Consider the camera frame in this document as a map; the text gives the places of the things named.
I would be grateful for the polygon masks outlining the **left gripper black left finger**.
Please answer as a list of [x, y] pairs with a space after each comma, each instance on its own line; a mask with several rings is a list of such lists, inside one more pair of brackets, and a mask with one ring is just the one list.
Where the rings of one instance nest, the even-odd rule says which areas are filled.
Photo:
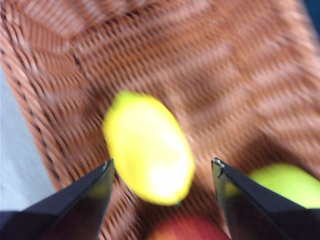
[[114, 173], [110, 159], [24, 210], [2, 210], [0, 238], [96, 240], [112, 195]]

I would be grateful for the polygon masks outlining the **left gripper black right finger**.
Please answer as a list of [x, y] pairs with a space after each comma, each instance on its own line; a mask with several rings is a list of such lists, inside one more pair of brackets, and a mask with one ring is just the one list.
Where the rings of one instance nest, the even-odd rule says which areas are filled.
[[211, 161], [216, 199], [233, 240], [318, 240], [320, 209], [272, 191], [218, 157]]

